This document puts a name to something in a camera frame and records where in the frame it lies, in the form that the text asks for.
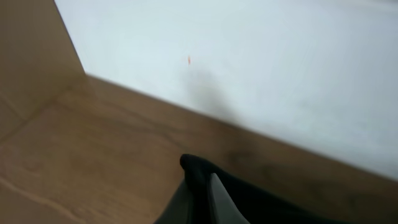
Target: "wood grain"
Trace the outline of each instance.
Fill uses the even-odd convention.
[[[28,118],[84,71],[53,1],[1,1],[0,18],[0,94]]]
[[[398,222],[396,182],[91,77],[0,146],[0,180],[73,222],[152,223],[182,153],[319,215]]]
[[[22,120],[12,111],[0,95],[0,141],[21,123]]]

